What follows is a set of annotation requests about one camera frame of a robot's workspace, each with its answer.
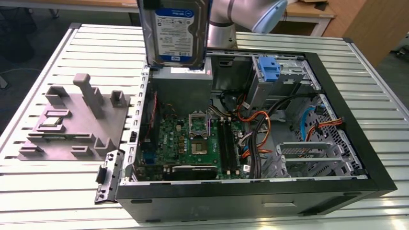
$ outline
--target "ram slot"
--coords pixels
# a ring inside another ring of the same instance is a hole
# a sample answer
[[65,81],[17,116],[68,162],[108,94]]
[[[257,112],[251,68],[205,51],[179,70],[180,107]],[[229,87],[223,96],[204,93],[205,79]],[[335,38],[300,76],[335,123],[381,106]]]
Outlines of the ram slot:
[[229,159],[229,170],[232,173],[237,170],[237,157],[235,152],[235,142],[233,142],[233,132],[232,132],[232,122],[227,121],[224,124],[224,143],[225,143],[225,151]]
[[224,121],[217,121],[217,136],[219,136],[219,151],[220,151],[220,162],[221,171],[225,173],[229,170],[228,155],[225,151],[225,140],[224,140]]

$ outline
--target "case latch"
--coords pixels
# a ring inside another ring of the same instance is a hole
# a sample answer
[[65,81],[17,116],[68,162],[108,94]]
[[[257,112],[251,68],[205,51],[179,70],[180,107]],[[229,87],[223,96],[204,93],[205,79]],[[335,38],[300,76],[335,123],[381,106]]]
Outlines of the case latch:
[[107,154],[104,166],[97,170],[95,204],[117,203],[115,200],[117,185],[120,182],[120,173],[124,162],[124,151],[115,150]]

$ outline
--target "desk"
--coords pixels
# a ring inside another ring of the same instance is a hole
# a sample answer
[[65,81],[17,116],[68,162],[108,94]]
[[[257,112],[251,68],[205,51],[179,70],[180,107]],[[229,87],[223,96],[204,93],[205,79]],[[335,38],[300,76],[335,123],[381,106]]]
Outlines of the desk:
[[311,36],[323,36],[331,20],[336,18],[336,16],[329,6],[321,11],[315,8],[313,3],[299,1],[288,5],[287,18],[283,17],[281,21],[316,23]]
[[0,0],[0,6],[139,13],[136,0]]
[[[139,13],[136,0],[0,0],[0,6]],[[316,23],[311,36],[321,36],[335,17],[329,6],[321,11],[315,4],[299,1],[287,7],[281,21]]]
[[[409,113],[353,44],[341,38],[237,33],[243,49],[317,53],[397,191],[325,216],[136,223],[119,204],[95,205],[100,161],[19,161],[49,84],[72,84],[88,72],[101,92],[137,94],[145,49],[140,27],[81,25],[68,29],[49,62],[0,137],[0,229],[345,230],[405,229],[409,225]],[[136,107],[129,107],[135,114]],[[131,133],[124,131],[123,140]]]

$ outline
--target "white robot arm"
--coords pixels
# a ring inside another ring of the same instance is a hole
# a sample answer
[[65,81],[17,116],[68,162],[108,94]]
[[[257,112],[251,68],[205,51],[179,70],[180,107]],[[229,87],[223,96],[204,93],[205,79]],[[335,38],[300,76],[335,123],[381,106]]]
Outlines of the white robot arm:
[[215,0],[212,3],[208,46],[236,45],[235,24],[267,34],[275,28],[287,8],[287,0]]

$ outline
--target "aluminum table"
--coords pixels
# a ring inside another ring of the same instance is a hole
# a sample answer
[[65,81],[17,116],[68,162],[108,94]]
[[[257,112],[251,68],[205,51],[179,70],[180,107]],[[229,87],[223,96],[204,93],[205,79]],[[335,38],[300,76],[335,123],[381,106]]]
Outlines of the aluminum table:
[[[340,38],[237,33],[240,48],[315,52],[347,100],[398,190],[325,216],[136,223],[113,205],[95,205],[99,161],[19,161],[19,149],[47,104],[51,85],[76,92],[87,72],[101,93],[123,90],[135,105],[145,50],[141,28],[87,25],[68,29],[0,137],[0,229],[406,229],[409,226],[409,112],[352,43]],[[135,107],[128,114],[135,114]],[[129,138],[125,130],[123,139]]]

